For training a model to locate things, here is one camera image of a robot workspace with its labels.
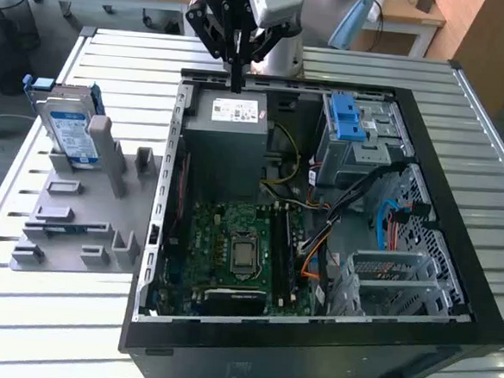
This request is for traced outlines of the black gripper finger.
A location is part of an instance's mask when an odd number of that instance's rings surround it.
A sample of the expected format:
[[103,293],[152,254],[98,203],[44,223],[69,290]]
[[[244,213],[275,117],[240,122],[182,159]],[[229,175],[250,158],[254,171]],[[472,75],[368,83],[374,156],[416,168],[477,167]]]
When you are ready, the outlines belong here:
[[289,30],[288,23],[272,26],[263,30],[262,34],[256,35],[254,38],[251,36],[255,31],[254,22],[244,22],[241,33],[241,46],[240,46],[240,67],[239,73],[241,78],[237,83],[237,92],[242,91],[244,74],[249,70],[247,65],[251,62],[261,62],[266,57],[271,49],[273,49],[281,38],[285,37]]
[[186,18],[211,56],[223,60],[230,74],[230,89],[237,91],[239,54],[236,50],[236,29],[233,25],[234,6],[226,0],[218,2],[219,16],[209,16],[209,7],[212,7],[212,4],[207,0],[192,0]]

